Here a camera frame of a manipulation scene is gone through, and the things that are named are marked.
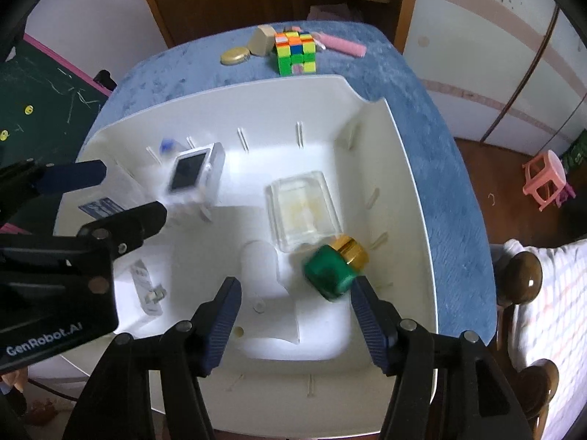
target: gold cap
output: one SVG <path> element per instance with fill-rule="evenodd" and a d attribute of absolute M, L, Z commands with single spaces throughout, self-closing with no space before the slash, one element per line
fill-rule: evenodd
<path fill-rule="evenodd" d="M 354 238 L 340 235 L 330 246 L 334 248 L 357 273 L 369 262 L 369 254 Z"/>
<path fill-rule="evenodd" d="M 220 55 L 220 62 L 225 66 L 232 66 L 233 64 L 243 63 L 244 61 L 248 60 L 250 56 L 251 52 L 249 51 L 249 48 L 238 46 L 236 48 L 231 48 L 227 51 L 224 51 Z"/>

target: blue tablecloth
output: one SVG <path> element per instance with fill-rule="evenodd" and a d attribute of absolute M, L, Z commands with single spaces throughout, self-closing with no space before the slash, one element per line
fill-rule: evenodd
<path fill-rule="evenodd" d="M 479 205 L 463 159 L 438 109 L 404 58 L 376 28 L 360 23 L 301 21 L 367 45 L 355 59 L 334 51 L 318 54 L 318 74 L 340 74 L 370 101 L 387 99 L 397 123 L 426 219 L 434 264 L 441 334 L 476 331 L 487 343 L 495 333 L 495 286 Z M 228 84 L 279 77 L 269 58 L 226 67 L 219 56 L 246 45 L 253 28 L 209 36 L 155 55 L 120 81 L 92 126 L 98 129 L 171 99 Z"/>

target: digital display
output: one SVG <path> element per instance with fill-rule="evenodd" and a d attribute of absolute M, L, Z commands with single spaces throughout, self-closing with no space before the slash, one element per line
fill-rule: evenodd
<path fill-rule="evenodd" d="M 180 159 L 177 162 L 177 168 L 175 169 L 169 191 L 173 192 L 175 190 L 193 187 L 198 180 L 204 159 L 206 159 L 206 153 Z"/>

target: green board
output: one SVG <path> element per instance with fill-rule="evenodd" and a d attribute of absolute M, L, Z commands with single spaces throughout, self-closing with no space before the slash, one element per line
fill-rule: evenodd
<path fill-rule="evenodd" d="M 43 164 L 74 162 L 108 96 L 28 42 L 16 50 L 13 59 L 0 63 L 0 166 L 28 158 Z M 30 201 L 10 222 L 51 234 L 60 200 Z"/>

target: pink cylinder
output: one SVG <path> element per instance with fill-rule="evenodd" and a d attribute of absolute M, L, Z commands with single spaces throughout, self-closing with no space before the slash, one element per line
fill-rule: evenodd
<path fill-rule="evenodd" d="M 344 52 L 351 56 L 362 58 L 367 52 L 364 44 L 353 43 L 353 41 L 344 40 L 324 33 L 316 33 L 316 39 L 320 40 L 324 46 L 330 50 Z"/>

